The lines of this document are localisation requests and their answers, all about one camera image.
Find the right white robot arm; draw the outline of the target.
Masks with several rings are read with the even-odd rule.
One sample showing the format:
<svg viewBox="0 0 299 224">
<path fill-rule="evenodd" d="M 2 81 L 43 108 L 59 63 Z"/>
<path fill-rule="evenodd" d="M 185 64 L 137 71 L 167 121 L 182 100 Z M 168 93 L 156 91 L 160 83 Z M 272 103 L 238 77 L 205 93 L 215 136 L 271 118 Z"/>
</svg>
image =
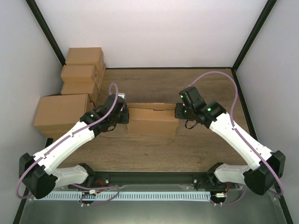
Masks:
<svg viewBox="0 0 299 224">
<path fill-rule="evenodd" d="M 245 161 L 245 166 L 217 163 L 208 175 L 208 184 L 213 188 L 224 182 L 245 184 L 257 195 L 264 195 L 281 178 L 285 166 L 285 155 L 273 152 L 262 145 L 237 123 L 218 102 L 207 104 L 197 88 L 187 87 L 180 93 L 181 103 L 175 107 L 175 118 L 195 121 L 222 137 Z"/>
</svg>

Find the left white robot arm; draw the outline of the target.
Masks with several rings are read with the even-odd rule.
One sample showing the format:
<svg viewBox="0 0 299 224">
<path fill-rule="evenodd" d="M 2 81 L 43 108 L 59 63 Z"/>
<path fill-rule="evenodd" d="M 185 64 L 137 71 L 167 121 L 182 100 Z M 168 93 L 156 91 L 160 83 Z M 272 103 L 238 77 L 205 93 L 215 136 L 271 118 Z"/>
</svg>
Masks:
<svg viewBox="0 0 299 224">
<path fill-rule="evenodd" d="M 95 172 L 85 163 L 71 168 L 58 166 L 73 152 L 101 133 L 128 124 L 129 112 L 125 94 L 110 95 L 103 105 L 86 112 L 66 134 L 42 151 L 19 159 L 19 181 L 36 198 L 46 197 L 55 188 L 78 185 L 89 189 L 95 184 Z"/>
</svg>

